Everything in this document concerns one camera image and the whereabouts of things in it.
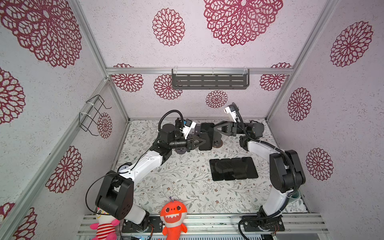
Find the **black phone laid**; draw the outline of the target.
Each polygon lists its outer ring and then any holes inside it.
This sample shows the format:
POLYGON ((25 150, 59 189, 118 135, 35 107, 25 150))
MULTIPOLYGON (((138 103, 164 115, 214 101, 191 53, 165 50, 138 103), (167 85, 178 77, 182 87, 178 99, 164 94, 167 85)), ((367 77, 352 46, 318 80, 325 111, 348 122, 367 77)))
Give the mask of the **black phone laid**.
POLYGON ((245 170, 245 176, 248 179, 257 179, 259 174, 255 167, 255 163, 252 157, 243 157, 241 158, 245 170))
POLYGON ((210 168, 212 179, 214 182, 223 181, 224 174, 223 170, 220 168, 220 159, 210 159, 210 168))

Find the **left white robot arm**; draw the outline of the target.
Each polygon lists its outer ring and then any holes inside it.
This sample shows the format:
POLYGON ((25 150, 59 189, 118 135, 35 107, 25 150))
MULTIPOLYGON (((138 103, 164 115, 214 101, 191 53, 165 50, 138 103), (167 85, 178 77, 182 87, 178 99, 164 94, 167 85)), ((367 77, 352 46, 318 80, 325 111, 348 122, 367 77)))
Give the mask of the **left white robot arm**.
POLYGON ((194 122, 164 125, 149 150, 135 164, 117 172, 110 171, 103 177, 96 206, 117 220, 129 222, 140 231, 146 230, 150 214, 134 204, 135 184, 164 164, 173 151, 189 152, 204 147, 210 150, 212 143, 212 135, 204 133, 203 127, 194 122))

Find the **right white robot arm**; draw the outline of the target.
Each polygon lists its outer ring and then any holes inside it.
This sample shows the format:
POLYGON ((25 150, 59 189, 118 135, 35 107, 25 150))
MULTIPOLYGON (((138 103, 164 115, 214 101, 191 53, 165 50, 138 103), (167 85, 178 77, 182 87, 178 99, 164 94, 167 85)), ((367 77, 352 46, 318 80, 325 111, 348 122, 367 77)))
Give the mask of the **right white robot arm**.
POLYGON ((253 216, 244 216, 238 223, 239 232, 260 230, 264 232, 284 231, 283 210, 298 193, 299 187, 306 182, 306 177, 298 153, 284 151, 261 140, 264 125, 256 121, 235 123, 222 121, 214 126, 216 133, 235 137, 239 135, 240 146, 269 161, 270 190, 267 201, 253 216))

